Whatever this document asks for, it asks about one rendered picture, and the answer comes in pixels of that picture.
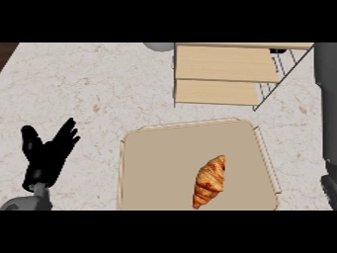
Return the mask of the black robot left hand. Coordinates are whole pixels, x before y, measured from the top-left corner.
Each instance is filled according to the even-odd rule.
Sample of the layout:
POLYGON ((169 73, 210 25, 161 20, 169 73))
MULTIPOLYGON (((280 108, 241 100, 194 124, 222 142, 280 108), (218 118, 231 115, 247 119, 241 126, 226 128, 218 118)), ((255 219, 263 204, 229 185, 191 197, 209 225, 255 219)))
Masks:
POLYGON ((80 140, 74 119, 68 119, 61 126, 55 138, 43 142, 36 129, 22 126, 22 152, 28 159, 28 168, 22 188, 34 192, 34 185, 43 183, 49 188, 56 183, 56 178, 70 152, 80 140))

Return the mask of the beige tray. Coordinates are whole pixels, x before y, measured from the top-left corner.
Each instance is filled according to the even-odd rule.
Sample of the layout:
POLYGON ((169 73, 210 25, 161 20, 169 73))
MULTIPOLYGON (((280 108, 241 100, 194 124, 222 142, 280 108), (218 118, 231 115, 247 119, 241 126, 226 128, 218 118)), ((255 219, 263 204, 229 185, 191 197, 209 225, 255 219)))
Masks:
POLYGON ((226 157, 225 190, 206 211, 272 211, 281 188, 260 128, 247 121, 142 128, 121 141, 120 210, 192 209, 200 167, 226 157))

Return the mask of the golden brown croissant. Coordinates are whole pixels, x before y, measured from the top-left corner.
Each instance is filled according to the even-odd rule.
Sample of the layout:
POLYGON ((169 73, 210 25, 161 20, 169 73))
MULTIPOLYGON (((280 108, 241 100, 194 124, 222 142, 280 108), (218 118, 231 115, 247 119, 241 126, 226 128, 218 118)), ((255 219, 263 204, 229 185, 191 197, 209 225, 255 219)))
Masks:
POLYGON ((192 193, 192 207, 198 210, 223 191, 226 156, 219 155, 200 168, 192 193))

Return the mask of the grey round object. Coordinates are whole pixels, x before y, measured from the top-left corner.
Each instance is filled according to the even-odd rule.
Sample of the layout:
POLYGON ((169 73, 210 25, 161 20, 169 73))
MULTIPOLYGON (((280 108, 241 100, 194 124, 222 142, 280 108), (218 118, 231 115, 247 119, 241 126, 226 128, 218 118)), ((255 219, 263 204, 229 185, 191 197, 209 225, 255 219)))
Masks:
POLYGON ((164 52, 173 50, 172 42, 145 42, 145 46, 153 51, 164 52))

